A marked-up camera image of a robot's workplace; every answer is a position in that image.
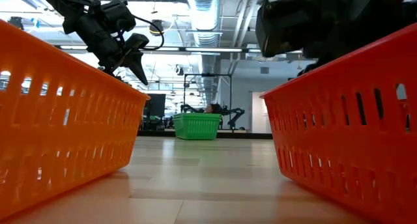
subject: orange basket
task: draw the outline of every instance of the orange basket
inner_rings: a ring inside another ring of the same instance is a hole
[[[148,98],[0,20],[0,219],[127,165]]]
[[[282,174],[372,219],[417,223],[416,56],[417,23],[266,93]]]

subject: green basket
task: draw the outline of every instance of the green basket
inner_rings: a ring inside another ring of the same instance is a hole
[[[219,123],[220,114],[181,113],[174,116],[175,136],[187,140],[213,140]]]

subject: metal frame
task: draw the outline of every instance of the metal frame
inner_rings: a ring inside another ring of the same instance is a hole
[[[229,109],[232,109],[232,75],[231,74],[184,74],[184,100],[182,104],[186,104],[185,97],[186,97],[186,84],[187,84],[187,77],[188,76],[201,76],[201,77],[229,77],[230,82],[229,84]]]

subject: ceiling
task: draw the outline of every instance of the ceiling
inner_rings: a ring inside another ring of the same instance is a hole
[[[242,13],[243,20],[241,27],[237,30],[238,38],[235,41],[239,47],[246,48],[248,44],[251,48],[256,48],[257,40],[255,36],[256,12],[259,8],[258,0],[218,0],[218,5],[211,4],[212,10],[215,6],[218,9],[215,14],[216,26],[211,28],[208,35],[218,35],[215,43],[216,47],[232,47],[235,28],[239,23],[238,16]],[[128,0],[128,8],[132,14],[146,20],[162,20],[164,26],[164,47],[194,47],[203,46],[201,35],[198,31],[205,22],[211,20],[211,12],[201,14],[201,11],[194,10],[193,2],[190,0]],[[56,13],[45,0],[0,0],[0,19],[9,20],[10,17],[17,16],[22,18],[24,30],[39,39],[55,46],[83,46],[81,38],[72,33],[63,33],[63,17]],[[149,38],[148,46],[157,46],[160,43],[159,36],[152,36],[149,25],[137,21],[136,27],[124,34],[129,37],[132,33],[140,33]],[[91,53],[82,49],[65,49],[76,58],[85,63],[98,67],[98,59]],[[280,58],[275,61],[259,62],[245,54],[242,54],[237,61],[233,77],[251,78],[287,78],[295,77],[305,65],[313,61],[305,61],[299,55],[296,58]],[[126,68],[119,68],[115,74],[121,76],[133,88],[151,93],[167,94],[167,114],[173,114],[179,110],[183,101],[184,76],[179,76],[176,69],[181,68],[187,74],[201,74],[205,72],[226,74],[230,67],[228,53],[195,53],[195,52],[160,52],[146,53],[142,57],[142,66],[149,80],[149,85],[144,86],[138,81],[137,77]],[[268,67],[268,74],[261,74],[260,68]],[[208,79],[201,77],[188,76],[186,79],[190,87],[186,90],[186,103],[194,107],[203,107],[207,102],[214,98],[209,96],[216,94],[218,79]]]

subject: hardwood floor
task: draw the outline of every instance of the hardwood floor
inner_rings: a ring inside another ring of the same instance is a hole
[[[10,223],[369,223],[280,174],[268,140],[138,137],[128,166]]]

